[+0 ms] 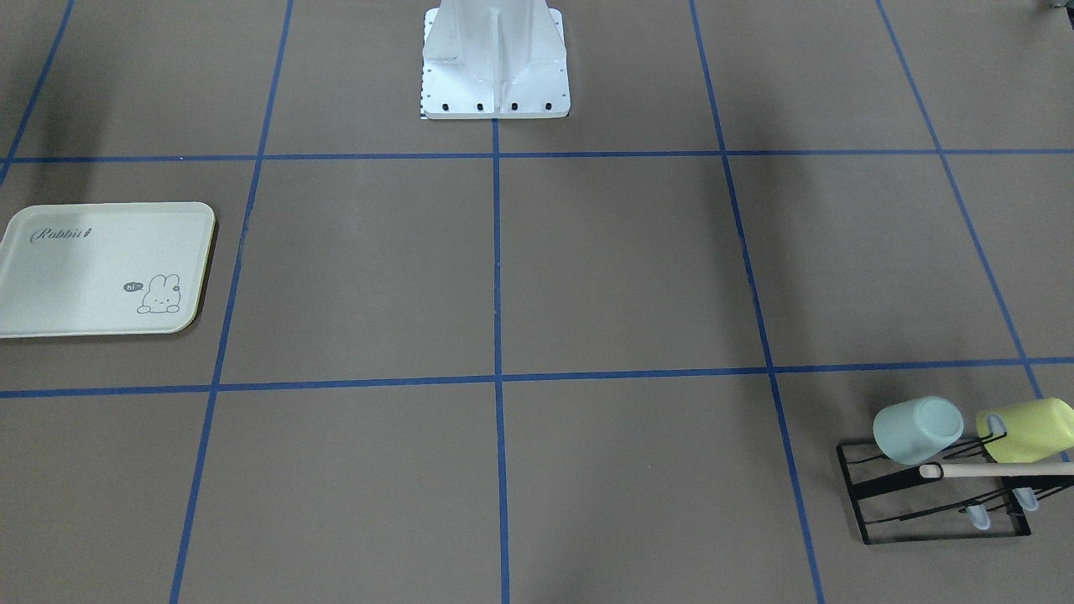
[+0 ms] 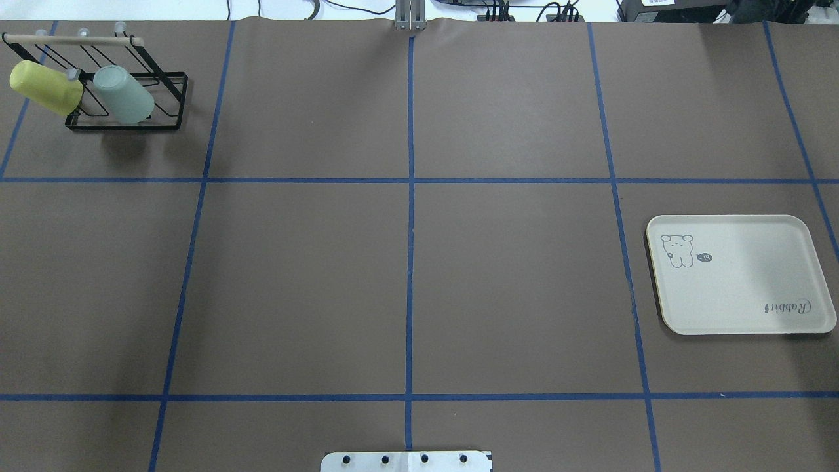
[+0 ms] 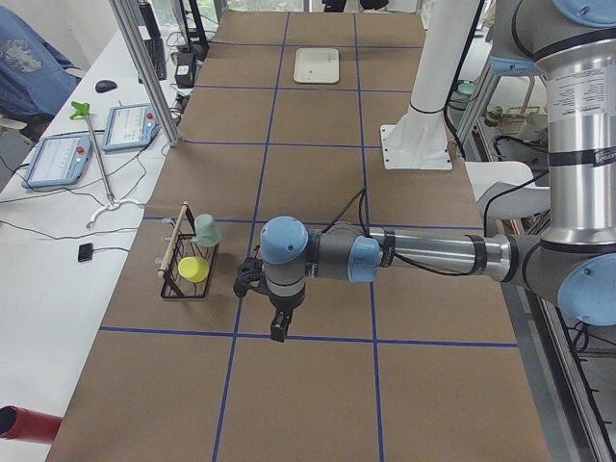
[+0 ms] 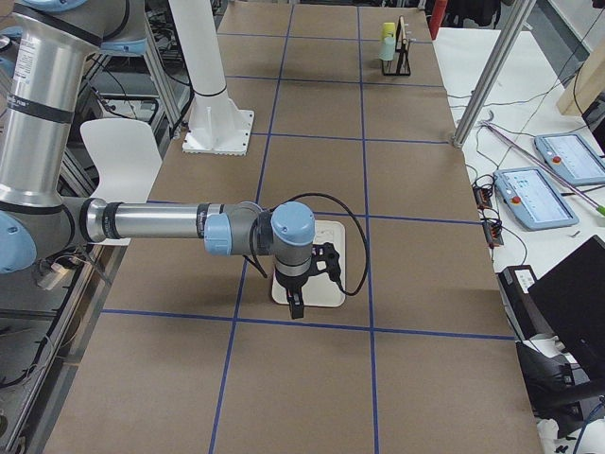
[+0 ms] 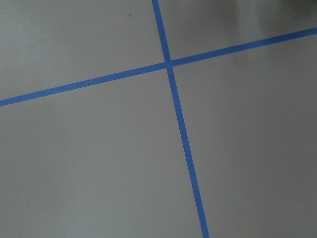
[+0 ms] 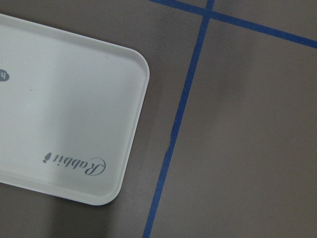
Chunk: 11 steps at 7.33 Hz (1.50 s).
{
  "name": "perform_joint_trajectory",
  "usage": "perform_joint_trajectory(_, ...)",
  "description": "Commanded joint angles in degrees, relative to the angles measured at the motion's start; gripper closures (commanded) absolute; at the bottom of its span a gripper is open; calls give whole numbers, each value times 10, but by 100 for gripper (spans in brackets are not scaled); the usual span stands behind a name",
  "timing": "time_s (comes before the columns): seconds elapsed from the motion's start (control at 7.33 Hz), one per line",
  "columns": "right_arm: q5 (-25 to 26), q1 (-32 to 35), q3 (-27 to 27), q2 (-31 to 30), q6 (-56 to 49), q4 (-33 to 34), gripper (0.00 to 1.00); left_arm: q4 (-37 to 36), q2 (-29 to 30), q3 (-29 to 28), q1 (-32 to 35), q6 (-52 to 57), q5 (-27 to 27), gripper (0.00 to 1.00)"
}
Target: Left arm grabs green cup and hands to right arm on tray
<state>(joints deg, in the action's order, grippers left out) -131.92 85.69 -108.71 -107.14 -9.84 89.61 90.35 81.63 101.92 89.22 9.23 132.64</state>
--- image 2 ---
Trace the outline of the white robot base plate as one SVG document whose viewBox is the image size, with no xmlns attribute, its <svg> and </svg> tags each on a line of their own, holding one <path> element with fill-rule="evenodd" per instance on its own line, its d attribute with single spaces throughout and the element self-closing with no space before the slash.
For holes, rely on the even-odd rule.
<svg viewBox="0 0 839 472">
<path fill-rule="evenodd" d="M 336 452 L 321 471 L 492 471 L 492 453 L 479 450 Z"/>
</svg>

